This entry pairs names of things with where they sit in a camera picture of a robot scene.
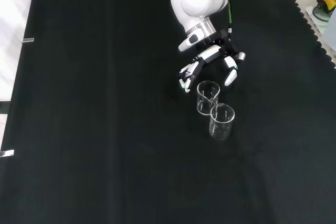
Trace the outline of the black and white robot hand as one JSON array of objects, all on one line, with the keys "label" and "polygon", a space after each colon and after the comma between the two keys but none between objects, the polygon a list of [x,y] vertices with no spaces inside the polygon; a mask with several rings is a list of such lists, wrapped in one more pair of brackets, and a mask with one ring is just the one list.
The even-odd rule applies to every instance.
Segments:
[{"label": "black and white robot hand", "polygon": [[212,62],[221,59],[224,67],[228,69],[228,74],[223,81],[224,87],[229,87],[238,75],[238,66],[244,62],[246,54],[236,50],[231,42],[231,33],[221,30],[214,34],[215,39],[210,42],[209,47],[200,52],[191,60],[187,66],[182,68],[179,75],[180,87],[189,93],[196,77],[202,68]]}]

